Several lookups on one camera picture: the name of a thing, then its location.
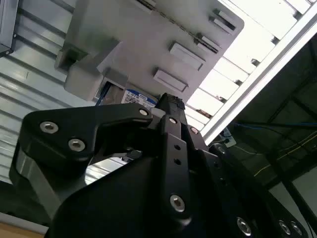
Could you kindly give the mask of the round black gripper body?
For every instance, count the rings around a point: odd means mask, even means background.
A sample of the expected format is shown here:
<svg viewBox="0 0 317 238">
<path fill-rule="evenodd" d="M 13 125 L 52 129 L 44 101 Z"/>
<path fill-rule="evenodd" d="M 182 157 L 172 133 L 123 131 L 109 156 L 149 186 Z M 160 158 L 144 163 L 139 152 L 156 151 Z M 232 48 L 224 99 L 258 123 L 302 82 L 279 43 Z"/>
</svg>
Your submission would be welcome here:
<svg viewBox="0 0 317 238">
<path fill-rule="evenodd" d="M 187 158 L 141 158 L 67 198 L 49 238 L 231 238 L 219 201 Z"/>
</svg>

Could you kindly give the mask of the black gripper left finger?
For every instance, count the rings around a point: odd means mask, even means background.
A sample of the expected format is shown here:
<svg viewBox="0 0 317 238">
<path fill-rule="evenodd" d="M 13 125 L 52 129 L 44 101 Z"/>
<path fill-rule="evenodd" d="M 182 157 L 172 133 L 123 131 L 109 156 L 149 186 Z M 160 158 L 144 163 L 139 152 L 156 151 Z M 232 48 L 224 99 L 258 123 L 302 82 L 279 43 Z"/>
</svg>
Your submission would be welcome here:
<svg viewBox="0 0 317 238">
<path fill-rule="evenodd" d="M 53 221 L 74 193 L 141 158 L 187 158 L 179 98 L 151 110 L 137 103 L 29 113 L 22 121 L 10 178 Z"/>
</svg>

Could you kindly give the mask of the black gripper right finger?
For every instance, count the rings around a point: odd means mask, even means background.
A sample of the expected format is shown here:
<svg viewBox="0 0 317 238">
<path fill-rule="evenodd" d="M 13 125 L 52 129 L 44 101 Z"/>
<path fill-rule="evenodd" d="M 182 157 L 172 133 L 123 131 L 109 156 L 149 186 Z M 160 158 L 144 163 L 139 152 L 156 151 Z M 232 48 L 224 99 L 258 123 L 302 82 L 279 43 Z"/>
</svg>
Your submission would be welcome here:
<svg viewBox="0 0 317 238">
<path fill-rule="evenodd" d="M 252 174 L 219 143 L 207 146 L 176 108 L 208 238 L 307 238 L 308 232 Z"/>
</svg>

